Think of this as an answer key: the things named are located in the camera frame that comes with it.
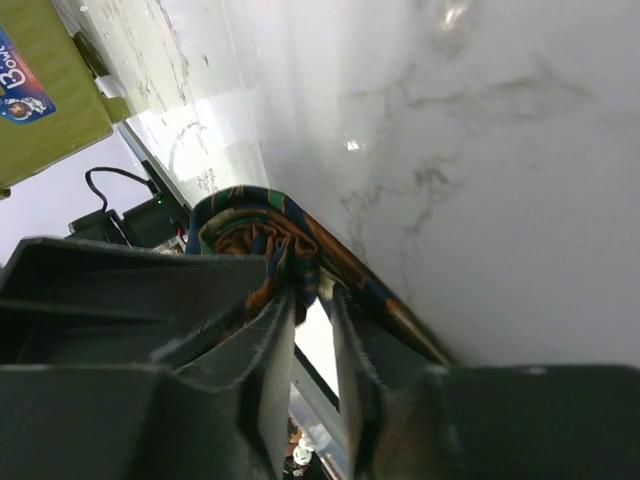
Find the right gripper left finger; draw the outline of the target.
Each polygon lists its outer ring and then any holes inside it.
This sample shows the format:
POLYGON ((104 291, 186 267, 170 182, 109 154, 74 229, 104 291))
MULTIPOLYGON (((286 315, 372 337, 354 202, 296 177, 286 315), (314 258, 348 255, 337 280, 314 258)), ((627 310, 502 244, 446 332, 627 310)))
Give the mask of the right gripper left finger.
POLYGON ((279 479, 296 299, 217 346, 162 324, 4 315, 5 479, 279 479))

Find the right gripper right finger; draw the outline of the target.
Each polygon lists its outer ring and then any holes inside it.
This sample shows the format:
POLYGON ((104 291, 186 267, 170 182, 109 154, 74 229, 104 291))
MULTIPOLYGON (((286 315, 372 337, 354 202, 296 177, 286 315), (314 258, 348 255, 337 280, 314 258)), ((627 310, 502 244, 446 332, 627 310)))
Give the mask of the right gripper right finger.
POLYGON ((340 413, 355 479, 635 479, 639 372, 445 367, 333 295, 340 413))

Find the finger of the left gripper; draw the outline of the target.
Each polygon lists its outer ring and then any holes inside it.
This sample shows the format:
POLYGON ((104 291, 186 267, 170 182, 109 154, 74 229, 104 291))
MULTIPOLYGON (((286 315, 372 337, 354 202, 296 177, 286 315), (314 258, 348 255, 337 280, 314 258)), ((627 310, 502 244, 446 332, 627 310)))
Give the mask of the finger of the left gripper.
POLYGON ((266 262, 27 238, 1 272, 1 362, 184 365, 245 317, 266 262))

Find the floral brown green tie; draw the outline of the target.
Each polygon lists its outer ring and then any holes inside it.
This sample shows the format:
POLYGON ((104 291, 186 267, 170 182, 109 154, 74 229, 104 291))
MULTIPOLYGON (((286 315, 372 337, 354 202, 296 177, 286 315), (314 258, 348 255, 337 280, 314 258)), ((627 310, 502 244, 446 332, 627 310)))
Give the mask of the floral brown green tie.
POLYGON ((195 205, 186 247, 191 255, 256 255, 267 262, 262 285, 248 295, 245 318, 253 319, 280 288, 297 294, 297 320, 320 301, 332 308, 335 286, 374 320, 429 360, 455 360, 437 337, 360 259, 284 193, 258 186, 220 190, 195 205))

